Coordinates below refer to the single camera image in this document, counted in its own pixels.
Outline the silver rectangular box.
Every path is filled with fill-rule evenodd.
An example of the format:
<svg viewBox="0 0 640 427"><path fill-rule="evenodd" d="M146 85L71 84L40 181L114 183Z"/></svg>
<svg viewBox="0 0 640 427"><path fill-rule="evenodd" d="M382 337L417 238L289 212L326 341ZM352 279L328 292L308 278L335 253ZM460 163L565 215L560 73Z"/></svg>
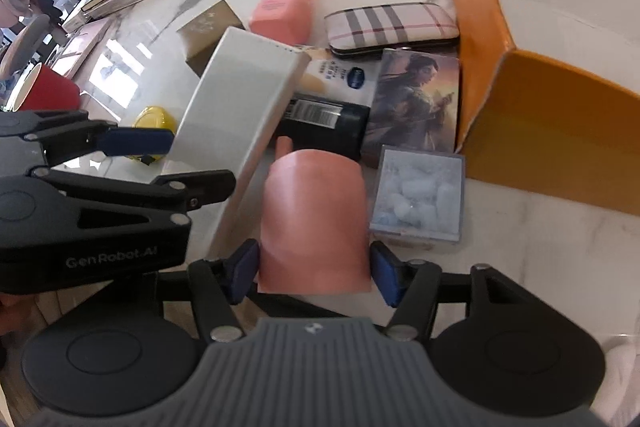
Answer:
<svg viewBox="0 0 640 427"><path fill-rule="evenodd" d="M306 52L230 27L209 60L179 124L163 174L227 169L236 180L224 202L191 215L186 260L213 259L232 229L250 180L303 76Z"/></svg>

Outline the pink cylindrical container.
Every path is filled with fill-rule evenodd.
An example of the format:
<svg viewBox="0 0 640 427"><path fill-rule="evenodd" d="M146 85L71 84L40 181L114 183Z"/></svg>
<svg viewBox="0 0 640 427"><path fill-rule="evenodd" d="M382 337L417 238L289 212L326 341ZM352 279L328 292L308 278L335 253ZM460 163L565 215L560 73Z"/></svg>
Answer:
<svg viewBox="0 0 640 427"><path fill-rule="evenodd" d="M287 136L262 192L258 289L323 296L371 290L366 184L358 162L294 150Z"/></svg>

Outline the brown gift box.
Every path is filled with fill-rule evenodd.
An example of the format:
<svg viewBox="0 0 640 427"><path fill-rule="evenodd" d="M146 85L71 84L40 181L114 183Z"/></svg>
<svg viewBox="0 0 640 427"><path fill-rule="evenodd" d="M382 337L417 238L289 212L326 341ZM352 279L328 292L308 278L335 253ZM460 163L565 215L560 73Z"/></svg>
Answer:
<svg viewBox="0 0 640 427"><path fill-rule="evenodd" d="M184 60L198 77L205 72L219 41L229 27L244 30L243 23L228 2L220 0L177 31Z"/></svg>

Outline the black bottle with barcode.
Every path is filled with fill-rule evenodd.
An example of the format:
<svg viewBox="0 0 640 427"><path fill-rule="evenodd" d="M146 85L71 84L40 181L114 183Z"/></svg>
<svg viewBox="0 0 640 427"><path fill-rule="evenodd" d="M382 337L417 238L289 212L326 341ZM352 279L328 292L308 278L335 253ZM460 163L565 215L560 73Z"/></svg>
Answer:
<svg viewBox="0 0 640 427"><path fill-rule="evenodd" d="M325 150L360 161L369 114L368 106L295 95L288 102L272 141L287 136L294 150Z"/></svg>

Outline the plaid zip case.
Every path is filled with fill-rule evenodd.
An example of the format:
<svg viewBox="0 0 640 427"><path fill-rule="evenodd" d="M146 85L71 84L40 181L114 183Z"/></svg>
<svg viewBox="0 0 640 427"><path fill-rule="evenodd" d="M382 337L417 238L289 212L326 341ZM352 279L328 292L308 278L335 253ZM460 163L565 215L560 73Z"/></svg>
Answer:
<svg viewBox="0 0 640 427"><path fill-rule="evenodd" d="M369 54L387 48L436 46L456 42L453 17L433 2L362 6L324 18L329 49L338 56Z"/></svg>

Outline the yellow round object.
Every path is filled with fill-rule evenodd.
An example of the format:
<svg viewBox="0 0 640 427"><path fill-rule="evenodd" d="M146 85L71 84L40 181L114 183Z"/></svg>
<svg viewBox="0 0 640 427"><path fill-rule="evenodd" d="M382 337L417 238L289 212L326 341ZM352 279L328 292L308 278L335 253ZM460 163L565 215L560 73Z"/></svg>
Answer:
<svg viewBox="0 0 640 427"><path fill-rule="evenodd" d="M138 115L134 121L134 127L143 129L164 129L170 130L172 133L176 133L178 124L175 118L172 117L163 107L148 106L145 107L145 109L143 109ZM142 164L147 166L162 158L162 155L130 156L130 159L140 161Z"/></svg>

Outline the red cup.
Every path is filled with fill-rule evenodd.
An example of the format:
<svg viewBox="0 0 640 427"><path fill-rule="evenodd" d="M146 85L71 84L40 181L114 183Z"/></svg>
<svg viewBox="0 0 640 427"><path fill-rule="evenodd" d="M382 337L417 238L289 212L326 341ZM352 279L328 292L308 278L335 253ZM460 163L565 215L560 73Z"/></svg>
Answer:
<svg viewBox="0 0 640 427"><path fill-rule="evenodd" d="M77 84L50 67L38 64L26 76L12 109L18 110L76 110L80 106Z"/></svg>

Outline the clear box of white pieces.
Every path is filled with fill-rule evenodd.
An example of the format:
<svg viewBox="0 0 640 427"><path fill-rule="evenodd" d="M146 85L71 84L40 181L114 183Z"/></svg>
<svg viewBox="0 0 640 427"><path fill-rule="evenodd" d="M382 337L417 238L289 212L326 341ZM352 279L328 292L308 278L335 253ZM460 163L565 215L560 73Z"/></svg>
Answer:
<svg viewBox="0 0 640 427"><path fill-rule="evenodd" d="M465 159L382 148L370 232L408 243L457 243L462 235Z"/></svg>

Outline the pink flat book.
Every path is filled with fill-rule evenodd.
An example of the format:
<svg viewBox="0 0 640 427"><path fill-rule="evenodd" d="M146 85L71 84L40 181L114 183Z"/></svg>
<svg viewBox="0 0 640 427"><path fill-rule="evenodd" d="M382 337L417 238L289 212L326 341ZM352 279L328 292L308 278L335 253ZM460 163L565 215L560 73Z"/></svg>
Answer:
<svg viewBox="0 0 640 427"><path fill-rule="evenodd" d="M105 17L79 28L65 48L55 57L50 69L68 79L73 79L111 24L112 18Z"/></svg>

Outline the illustrated figure card box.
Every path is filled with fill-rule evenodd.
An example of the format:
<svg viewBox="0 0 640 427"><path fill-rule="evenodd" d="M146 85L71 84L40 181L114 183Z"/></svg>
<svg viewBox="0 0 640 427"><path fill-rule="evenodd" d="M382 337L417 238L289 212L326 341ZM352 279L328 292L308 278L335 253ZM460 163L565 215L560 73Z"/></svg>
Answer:
<svg viewBox="0 0 640 427"><path fill-rule="evenodd" d="M375 167L384 147L456 149L459 60L452 54L386 49L378 71L361 157Z"/></svg>

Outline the white cream tube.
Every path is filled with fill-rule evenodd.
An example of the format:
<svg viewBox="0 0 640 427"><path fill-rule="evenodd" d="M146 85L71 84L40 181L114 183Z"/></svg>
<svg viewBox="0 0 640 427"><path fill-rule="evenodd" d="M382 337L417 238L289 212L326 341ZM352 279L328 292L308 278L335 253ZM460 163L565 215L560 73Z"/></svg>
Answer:
<svg viewBox="0 0 640 427"><path fill-rule="evenodd" d="M304 46L303 51L310 61L298 80L296 93L371 106L380 70L379 60L343 60L328 49L314 46Z"/></svg>

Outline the pink spray bottle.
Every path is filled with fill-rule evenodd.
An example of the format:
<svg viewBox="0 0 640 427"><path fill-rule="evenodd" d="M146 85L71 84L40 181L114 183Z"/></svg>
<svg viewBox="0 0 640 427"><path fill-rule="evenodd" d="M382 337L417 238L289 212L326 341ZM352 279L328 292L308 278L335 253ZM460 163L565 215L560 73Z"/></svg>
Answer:
<svg viewBox="0 0 640 427"><path fill-rule="evenodd" d="M312 0L262 0L248 27L256 35L288 46L302 46L311 34Z"/></svg>

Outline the orange storage box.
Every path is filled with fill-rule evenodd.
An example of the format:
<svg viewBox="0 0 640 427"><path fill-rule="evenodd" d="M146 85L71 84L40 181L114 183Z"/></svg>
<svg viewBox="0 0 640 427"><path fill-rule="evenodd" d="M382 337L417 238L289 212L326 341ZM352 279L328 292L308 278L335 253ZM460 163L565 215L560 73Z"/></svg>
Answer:
<svg viewBox="0 0 640 427"><path fill-rule="evenodd" d="M473 179L639 210L639 0L454 0Z"/></svg>

